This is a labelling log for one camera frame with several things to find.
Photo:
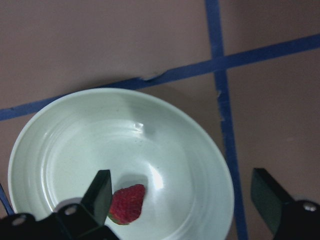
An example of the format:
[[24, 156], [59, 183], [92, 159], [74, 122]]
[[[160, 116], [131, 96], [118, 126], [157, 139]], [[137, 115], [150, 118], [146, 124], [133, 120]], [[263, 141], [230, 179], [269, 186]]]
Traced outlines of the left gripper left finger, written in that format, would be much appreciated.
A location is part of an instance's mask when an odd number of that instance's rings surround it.
[[80, 204], [99, 224], [104, 225], [112, 203], [112, 180], [109, 169], [99, 170]]

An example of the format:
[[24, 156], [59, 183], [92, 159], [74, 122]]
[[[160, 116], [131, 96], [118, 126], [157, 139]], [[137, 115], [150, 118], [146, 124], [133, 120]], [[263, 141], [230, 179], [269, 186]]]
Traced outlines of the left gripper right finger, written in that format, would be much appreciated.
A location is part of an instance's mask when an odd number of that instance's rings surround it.
[[295, 200], [264, 168], [254, 168], [250, 187], [251, 201], [273, 235], [280, 227], [283, 208]]

